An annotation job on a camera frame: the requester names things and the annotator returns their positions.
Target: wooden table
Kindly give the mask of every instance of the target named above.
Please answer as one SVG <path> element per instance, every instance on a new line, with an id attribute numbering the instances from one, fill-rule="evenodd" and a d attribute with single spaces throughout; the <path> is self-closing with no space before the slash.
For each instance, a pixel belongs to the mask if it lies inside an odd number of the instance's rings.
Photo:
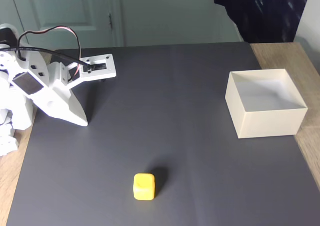
<path id="1" fill-rule="evenodd" d="M 299 43 L 251 46 L 263 69 L 288 70 L 309 107 L 295 139 L 320 188 L 320 75 Z M 19 150 L 0 158 L 0 225 L 6 225 L 8 220 L 31 131 L 32 127 L 17 131 Z"/>

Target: yellow block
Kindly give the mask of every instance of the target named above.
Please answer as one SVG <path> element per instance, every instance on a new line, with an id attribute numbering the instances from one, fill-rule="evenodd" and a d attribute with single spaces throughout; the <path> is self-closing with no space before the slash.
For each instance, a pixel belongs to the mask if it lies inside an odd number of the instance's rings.
<path id="1" fill-rule="evenodd" d="M 151 173 L 138 173 L 134 176 L 134 198 L 152 200 L 155 198 L 155 176 Z"/>

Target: wall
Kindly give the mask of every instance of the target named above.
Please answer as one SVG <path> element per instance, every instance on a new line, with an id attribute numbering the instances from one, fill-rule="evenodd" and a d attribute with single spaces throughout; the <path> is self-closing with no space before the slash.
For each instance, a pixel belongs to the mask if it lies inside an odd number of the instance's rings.
<path id="1" fill-rule="evenodd" d="M 127 46 L 239 41 L 214 0 L 121 0 Z"/>
<path id="2" fill-rule="evenodd" d="M 320 0 L 307 0 L 294 41 L 302 44 L 320 72 Z"/>

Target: white box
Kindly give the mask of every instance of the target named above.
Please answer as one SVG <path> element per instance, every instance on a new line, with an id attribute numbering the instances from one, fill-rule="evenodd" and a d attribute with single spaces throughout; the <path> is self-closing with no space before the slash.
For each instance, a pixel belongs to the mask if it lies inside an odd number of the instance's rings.
<path id="1" fill-rule="evenodd" d="M 225 99 L 238 138 L 295 135 L 308 110 L 286 69 L 230 72 Z"/>

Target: white door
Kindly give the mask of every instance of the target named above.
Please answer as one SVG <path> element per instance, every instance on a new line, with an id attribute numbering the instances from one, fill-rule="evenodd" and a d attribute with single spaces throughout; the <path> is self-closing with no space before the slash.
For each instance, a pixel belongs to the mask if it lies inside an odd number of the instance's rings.
<path id="1" fill-rule="evenodd" d="M 25 30 L 57 25 L 76 31 L 83 48 L 122 46 L 119 0 L 14 0 Z M 28 34 L 31 45 L 48 49 L 76 48 L 73 34 L 53 30 Z"/>
<path id="2" fill-rule="evenodd" d="M 14 0 L 0 0 L 0 25 L 2 23 L 14 25 L 20 33 L 24 31 Z"/>

